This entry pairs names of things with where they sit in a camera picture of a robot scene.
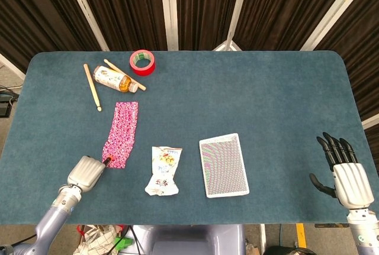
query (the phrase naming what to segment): plastic bottle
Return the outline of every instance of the plastic bottle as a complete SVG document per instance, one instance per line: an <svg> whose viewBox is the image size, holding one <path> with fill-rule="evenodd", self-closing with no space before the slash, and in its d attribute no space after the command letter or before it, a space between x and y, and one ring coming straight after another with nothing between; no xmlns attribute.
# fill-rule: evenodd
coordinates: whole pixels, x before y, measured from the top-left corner
<svg viewBox="0 0 379 255"><path fill-rule="evenodd" d="M138 85L131 79L115 70L111 70L104 66L97 66L94 70L94 79L102 85L113 88L121 92L136 92Z"/></svg>

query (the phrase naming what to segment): bottle cap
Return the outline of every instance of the bottle cap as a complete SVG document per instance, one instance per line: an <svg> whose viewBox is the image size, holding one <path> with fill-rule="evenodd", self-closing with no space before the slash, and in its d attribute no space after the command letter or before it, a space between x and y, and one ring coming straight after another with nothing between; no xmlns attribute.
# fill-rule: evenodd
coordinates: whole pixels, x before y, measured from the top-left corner
<svg viewBox="0 0 379 255"><path fill-rule="evenodd" d="M131 82L129 84L129 91L132 92L132 93L135 93L138 89L138 84L136 84L135 82Z"/></svg>

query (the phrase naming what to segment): yellow tape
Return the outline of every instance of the yellow tape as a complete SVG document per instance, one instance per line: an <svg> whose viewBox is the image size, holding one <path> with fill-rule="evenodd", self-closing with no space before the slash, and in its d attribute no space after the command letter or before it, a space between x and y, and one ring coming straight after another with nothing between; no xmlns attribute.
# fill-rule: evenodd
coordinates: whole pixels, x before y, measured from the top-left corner
<svg viewBox="0 0 379 255"><path fill-rule="evenodd" d="M307 248L306 232L304 230L304 224L296 224L296 233L298 246L301 248Z"/></svg>

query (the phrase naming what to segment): snack bag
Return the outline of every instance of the snack bag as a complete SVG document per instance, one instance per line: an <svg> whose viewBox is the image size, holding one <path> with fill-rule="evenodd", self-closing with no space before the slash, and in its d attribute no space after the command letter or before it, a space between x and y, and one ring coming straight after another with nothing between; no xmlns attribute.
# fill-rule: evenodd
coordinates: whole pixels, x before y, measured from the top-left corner
<svg viewBox="0 0 379 255"><path fill-rule="evenodd" d="M153 176L144 189L150 196L170 196L179 192L174 182L182 149L173 147L152 147Z"/></svg>

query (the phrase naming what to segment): red duct tape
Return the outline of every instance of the red duct tape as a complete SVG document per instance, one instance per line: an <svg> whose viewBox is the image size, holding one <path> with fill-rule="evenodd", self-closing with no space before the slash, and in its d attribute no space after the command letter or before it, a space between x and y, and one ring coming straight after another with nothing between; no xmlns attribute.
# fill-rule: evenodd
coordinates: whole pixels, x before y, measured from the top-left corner
<svg viewBox="0 0 379 255"><path fill-rule="evenodd" d="M150 61L150 63L146 67L137 67L136 63L139 60L147 59ZM133 70L134 73L136 73L139 76L148 76L155 70L155 58L152 52L147 50L138 50L135 51L130 56L130 67Z"/></svg>

